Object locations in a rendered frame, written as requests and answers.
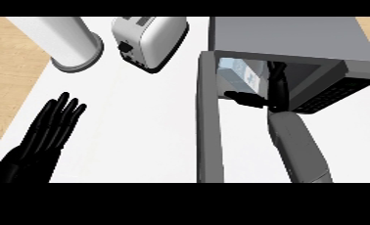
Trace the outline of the white toaster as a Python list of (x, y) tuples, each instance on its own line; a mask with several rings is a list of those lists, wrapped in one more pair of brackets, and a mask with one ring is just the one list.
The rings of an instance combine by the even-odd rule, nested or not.
[(186, 17), (119, 17), (112, 31), (123, 60), (149, 73), (158, 73), (177, 53), (189, 30)]

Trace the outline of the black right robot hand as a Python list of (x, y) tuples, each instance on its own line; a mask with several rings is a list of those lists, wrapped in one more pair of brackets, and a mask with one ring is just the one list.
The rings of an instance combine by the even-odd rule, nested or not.
[(227, 91), (224, 96), (233, 99), (239, 105), (254, 108), (270, 107), (273, 113), (286, 112), (289, 109), (289, 88), (285, 76), (286, 63), (269, 62), (270, 68), (270, 87), (269, 98), (264, 98), (258, 94)]

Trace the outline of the white cylindrical canister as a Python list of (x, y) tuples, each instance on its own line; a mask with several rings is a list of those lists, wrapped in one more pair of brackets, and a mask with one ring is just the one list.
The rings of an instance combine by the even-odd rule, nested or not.
[(81, 17), (8, 17), (8, 20), (49, 54), (61, 71), (75, 73), (97, 63), (104, 43)]

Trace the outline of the white milk carton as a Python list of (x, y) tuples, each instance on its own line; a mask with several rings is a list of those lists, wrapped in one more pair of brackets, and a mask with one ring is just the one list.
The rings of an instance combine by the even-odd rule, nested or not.
[(269, 97), (269, 64), (266, 61), (221, 58), (217, 69), (218, 93), (246, 92)]

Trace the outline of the grey microwave door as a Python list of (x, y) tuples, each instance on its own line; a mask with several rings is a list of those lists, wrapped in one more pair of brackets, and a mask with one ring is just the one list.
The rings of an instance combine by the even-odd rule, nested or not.
[(223, 146), (220, 131), (217, 57), (203, 51), (197, 79), (197, 182), (223, 183)]

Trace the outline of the grey microwave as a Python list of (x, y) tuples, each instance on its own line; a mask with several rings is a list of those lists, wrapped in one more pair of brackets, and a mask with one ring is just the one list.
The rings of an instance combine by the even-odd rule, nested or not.
[(370, 41), (354, 17), (212, 17), (209, 50), (286, 64), (297, 113), (319, 112), (370, 86)]

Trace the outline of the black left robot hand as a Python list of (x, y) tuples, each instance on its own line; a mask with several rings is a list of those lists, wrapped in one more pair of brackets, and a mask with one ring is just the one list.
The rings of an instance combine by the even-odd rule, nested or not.
[(32, 123), (27, 135), (0, 160), (0, 183), (45, 184), (51, 181), (64, 146), (88, 108), (64, 92), (51, 99)]

